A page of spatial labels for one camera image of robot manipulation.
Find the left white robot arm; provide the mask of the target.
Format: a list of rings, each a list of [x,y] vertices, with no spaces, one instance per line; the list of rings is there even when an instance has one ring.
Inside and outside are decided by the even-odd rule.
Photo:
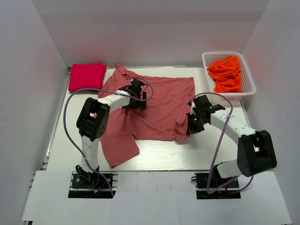
[[[146,109],[147,95],[143,92],[146,84],[138,79],[121,87],[116,92],[99,99],[86,99],[76,122],[82,141],[82,160],[76,171],[88,187],[99,182],[98,146],[99,139],[106,131],[109,114],[118,109]]]

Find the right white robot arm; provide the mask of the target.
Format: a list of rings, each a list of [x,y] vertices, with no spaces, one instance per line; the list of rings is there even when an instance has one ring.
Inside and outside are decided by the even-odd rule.
[[[251,177],[277,167],[268,131],[256,131],[243,125],[222,105],[213,105],[206,95],[197,96],[188,104],[191,111],[187,114],[187,135],[200,133],[206,124],[210,124],[220,129],[222,136],[227,135],[237,144],[236,159],[211,164],[210,177],[215,186],[222,187],[233,177]]]

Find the salmon pink t-shirt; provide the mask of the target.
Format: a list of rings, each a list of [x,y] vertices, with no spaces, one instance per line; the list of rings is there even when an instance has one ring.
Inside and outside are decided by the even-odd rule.
[[[190,99],[195,95],[192,77],[169,78],[142,76],[118,64],[103,85],[99,98],[127,86],[134,78],[151,84],[146,90],[145,110],[118,109],[109,115],[107,128],[100,138],[104,156],[111,168],[130,160],[139,153],[136,140],[184,140],[188,138],[187,113]]]

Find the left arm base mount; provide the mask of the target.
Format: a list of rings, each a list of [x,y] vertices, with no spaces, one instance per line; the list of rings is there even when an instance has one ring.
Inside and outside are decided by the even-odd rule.
[[[96,180],[88,182],[77,172],[72,172],[68,191],[70,199],[112,199],[108,183],[102,176],[97,175]]]

